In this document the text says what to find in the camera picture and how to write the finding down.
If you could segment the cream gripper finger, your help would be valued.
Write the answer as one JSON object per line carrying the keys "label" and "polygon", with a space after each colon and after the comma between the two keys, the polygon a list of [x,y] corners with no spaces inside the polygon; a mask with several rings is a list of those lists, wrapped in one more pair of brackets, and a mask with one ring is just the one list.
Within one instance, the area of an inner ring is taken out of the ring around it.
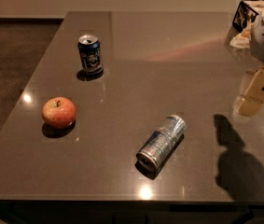
{"label": "cream gripper finger", "polygon": [[262,104],[253,100],[248,100],[242,96],[238,96],[235,99],[233,108],[236,113],[246,116],[253,117],[262,107]]}
{"label": "cream gripper finger", "polygon": [[259,69],[254,74],[244,96],[250,100],[264,104],[264,69]]}

